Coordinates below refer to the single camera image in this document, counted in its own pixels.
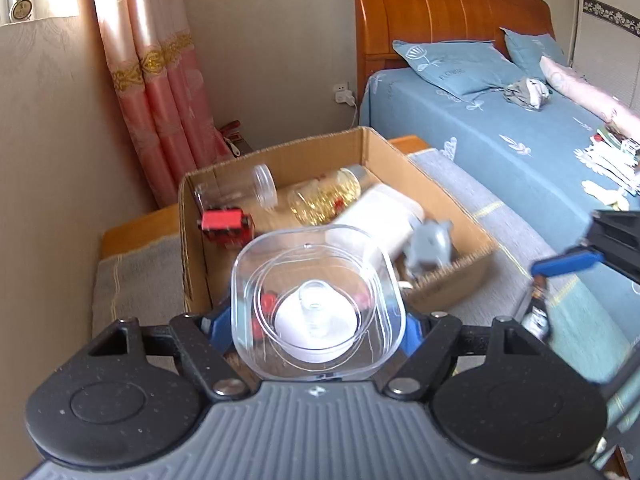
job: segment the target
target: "gray ribbed surface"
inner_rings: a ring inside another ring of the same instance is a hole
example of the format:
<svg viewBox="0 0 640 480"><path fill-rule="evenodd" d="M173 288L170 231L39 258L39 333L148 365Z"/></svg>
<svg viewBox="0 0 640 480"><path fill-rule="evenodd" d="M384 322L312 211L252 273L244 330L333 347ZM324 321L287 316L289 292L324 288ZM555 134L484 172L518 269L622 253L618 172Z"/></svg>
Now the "gray ribbed surface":
<svg viewBox="0 0 640 480"><path fill-rule="evenodd" d="M438 435L421 406L380 396L372 383L265 383L249 400L214 406L191 439L153 463L110 473L46 463L30 480L602 478L588 466L498 472L472 458Z"/></svg>

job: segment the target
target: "pink curtain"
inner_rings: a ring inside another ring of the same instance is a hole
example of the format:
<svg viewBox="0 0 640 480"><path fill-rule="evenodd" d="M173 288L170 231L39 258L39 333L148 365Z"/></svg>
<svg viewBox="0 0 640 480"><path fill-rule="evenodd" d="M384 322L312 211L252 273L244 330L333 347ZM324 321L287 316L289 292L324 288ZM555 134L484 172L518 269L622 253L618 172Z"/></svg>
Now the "pink curtain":
<svg viewBox="0 0 640 480"><path fill-rule="evenodd" d="M213 125L183 0L95 0L107 64L149 186L175 203L188 171L229 158Z"/></svg>

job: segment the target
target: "wooden table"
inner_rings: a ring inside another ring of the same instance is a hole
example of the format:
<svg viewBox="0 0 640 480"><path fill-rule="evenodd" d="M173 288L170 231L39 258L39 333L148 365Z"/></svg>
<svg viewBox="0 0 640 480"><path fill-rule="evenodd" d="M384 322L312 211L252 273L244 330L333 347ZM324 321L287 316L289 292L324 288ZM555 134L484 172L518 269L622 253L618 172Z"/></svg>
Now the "wooden table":
<svg viewBox="0 0 640 480"><path fill-rule="evenodd" d="M429 147L420 137L406 136L393 139L391 143L405 154L420 152ZM180 230L178 205L154 211L124 225L109 229L102 236L101 258L128 253Z"/></svg>

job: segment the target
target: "gray plush toy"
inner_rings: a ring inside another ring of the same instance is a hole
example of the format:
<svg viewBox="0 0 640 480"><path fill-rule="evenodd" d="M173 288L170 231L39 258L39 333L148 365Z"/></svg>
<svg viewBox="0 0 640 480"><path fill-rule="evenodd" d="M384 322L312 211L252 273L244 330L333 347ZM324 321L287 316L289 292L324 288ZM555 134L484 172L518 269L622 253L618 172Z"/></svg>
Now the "gray plush toy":
<svg viewBox="0 0 640 480"><path fill-rule="evenodd" d="M404 267L410 278L450 265L452 223L427 220L414 226L414 234L404 247Z"/></svg>

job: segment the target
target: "blue bed sheet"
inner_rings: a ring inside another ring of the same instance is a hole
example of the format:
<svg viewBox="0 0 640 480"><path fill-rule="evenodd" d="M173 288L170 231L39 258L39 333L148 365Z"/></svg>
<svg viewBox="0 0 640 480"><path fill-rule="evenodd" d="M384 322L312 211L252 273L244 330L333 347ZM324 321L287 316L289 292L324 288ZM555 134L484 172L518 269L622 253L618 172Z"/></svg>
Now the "blue bed sheet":
<svg viewBox="0 0 640 480"><path fill-rule="evenodd" d="M584 192L582 181L618 188L574 153L590 145L602 121L557 92L542 110L531 112L507 102L499 91L486 92L470 104L410 68L384 70L369 79L360 123L387 139L416 134L454 153L457 165L556 251L574 245L590 225L591 211L605 208ZM638 198L628 198L631 208L638 209ZM632 282L604 266L580 278L633 341L640 334L640 296Z"/></svg>

